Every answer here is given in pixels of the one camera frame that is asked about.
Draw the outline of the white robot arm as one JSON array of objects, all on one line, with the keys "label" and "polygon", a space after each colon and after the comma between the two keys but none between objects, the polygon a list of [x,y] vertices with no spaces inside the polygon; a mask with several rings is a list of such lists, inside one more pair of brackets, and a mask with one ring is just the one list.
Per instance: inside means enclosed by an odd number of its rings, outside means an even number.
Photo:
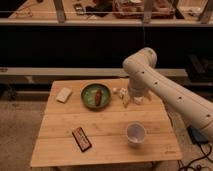
[{"label": "white robot arm", "polygon": [[151,90],[213,142],[213,103],[157,72],[156,62],[157,54],[149,47],[123,61],[129,75],[129,95],[142,97]]}]

